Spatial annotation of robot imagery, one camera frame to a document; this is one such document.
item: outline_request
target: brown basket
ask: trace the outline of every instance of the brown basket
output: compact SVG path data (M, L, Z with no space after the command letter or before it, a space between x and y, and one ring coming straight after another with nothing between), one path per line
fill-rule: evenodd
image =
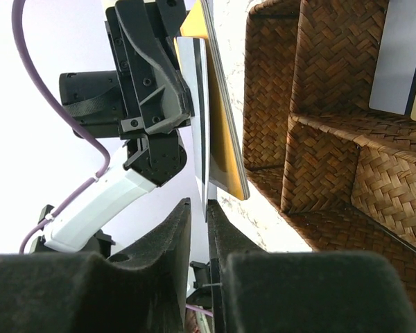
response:
M248 178L315 250L373 250L416 309L416 122L370 110L387 0L271 0L247 21Z

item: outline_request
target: robotic arm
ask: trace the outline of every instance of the robotic arm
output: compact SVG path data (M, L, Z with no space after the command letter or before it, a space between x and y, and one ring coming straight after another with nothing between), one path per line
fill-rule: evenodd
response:
M81 250L187 161L177 129L189 125L193 110L173 46L186 17L184 2L111 4L105 14L116 71L62 74L60 96L65 110L95 138L119 137L125 144L101 178L58 216L46 215L43 244L59 252Z

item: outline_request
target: cable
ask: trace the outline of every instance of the cable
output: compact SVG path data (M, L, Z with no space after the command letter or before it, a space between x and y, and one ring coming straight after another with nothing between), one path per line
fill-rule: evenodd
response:
M206 314L207 316L210 316L210 317L213 316L213 313L211 311L202 309L201 307L196 307L194 305L187 304L187 309L194 310L194 311L200 312L202 314Z
M28 47L26 46L26 41L23 32L23 8L25 6L26 0L14 0L12 3L12 32L14 34L14 41L17 47L17 50L20 54L21 61L25 66L28 75L33 81L34 85L39 90L40 94L46 99L48 104L57 112L57 114L70 125L73 130L75 130L83 139L88 141L95 149L97 149L104 158L104 163L102 167L96 172L96 177L100 178L107 170L110 165L111 156L106 148L96 140L87 130L80 126L73 117L71 117L62 107L62 105L55 99L54 95L49 91L48 87L44 84L42 78L37 72L34 63L31 59L31 56L28 52ZM53 217L56 217L62 212L74 199L76 199L86 188L88 188L96 179L90 178L79 188L77 188L70 196L68 196L52 213ZM38 231L43 229L43 227L49 223L49 220L44 219L40 222L35 228L33 228L24 238L21 243L19 253L24 253L26 244L29 239Z

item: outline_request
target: white wall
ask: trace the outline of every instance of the white wall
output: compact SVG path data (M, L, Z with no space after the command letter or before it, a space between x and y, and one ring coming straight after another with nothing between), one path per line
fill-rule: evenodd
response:
M11 2L0 1L0 253L17 252L42 207L57 205L101 163L99 154L73 135L30 82L13 44ZM55 96L60 73L114 68L103 20L101 0L27 0L24 28L29 51ZM191 259L206 262L207 228L201 219L189 129L182 136L189 154L185 169L129 206L104 231L127 246L189 196ZM111 152L121 145L117 139L103 143Z

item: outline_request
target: speckled table surface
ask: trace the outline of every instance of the speckled table surface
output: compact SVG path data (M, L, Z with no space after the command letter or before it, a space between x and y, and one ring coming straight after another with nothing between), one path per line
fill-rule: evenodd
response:
M248 11L260 0L215 2L214 23L227 78L237 135L243 135L245 24ZM230 221L256 244L270 252L305 252L311 248L250 183L250 199L239 201L218 190L218 200Z

